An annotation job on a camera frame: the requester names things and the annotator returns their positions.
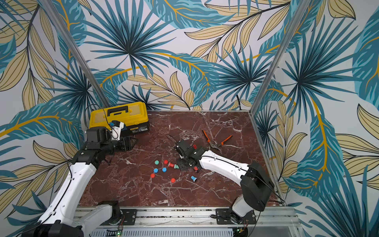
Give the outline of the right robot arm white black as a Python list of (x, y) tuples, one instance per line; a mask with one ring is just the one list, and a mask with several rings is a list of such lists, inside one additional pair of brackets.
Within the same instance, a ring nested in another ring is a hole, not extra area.
[(236, 198), (226, 213), (215, 214), (216, 218), (225, 224), (245, 224), (254, 220), (255, 211), (264, 211), (274, 190), (267, 172), (263, 167), (254, 162), (252, 164), (240, 163), (221, 155), (210, 149), (194, 147), (185, 140), (177, 141), (174, 149), (179, 153), (176, 160), (181, 171), (202, 169), (218, 173), (236, 184), (242, 190), (242, 194)]

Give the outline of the yellow black toolbox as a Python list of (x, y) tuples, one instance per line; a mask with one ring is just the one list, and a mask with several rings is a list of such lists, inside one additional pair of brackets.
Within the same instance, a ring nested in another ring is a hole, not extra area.
[(112, 130), (107, 122), (119, 121), (124, 123), (122, 136), (150, 131), (150, 123), (146, 104), (135, 102), (130, 104), (98, 109), (91, 112), (89, 127), (106, 127)]

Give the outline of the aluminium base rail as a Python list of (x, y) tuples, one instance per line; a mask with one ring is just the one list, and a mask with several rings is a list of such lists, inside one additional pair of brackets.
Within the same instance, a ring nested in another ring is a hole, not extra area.
[(91, 237), (304, 237), (292, 207), (250, 212), (241, 224), (227, 218), (227, 207), (123, 207), (123, 225), (102, 224)]

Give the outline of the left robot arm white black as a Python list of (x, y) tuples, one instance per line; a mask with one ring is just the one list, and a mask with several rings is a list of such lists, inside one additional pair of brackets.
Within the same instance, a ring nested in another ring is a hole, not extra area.
[(123, 122), (112, 121), (110, 128), (93, 127), (87, 141), (69, 162), (69, 173), (50, 206), (36, 224), (29, 224), (23, 237), (88, 237), (103, 223), (120, 224), (124, 215), (118, 201), (103, 201), (89, 214), (74, 220), (79, 201), (102, 161), (115, 152), (130, 151), (133, 137), (121, 136)]

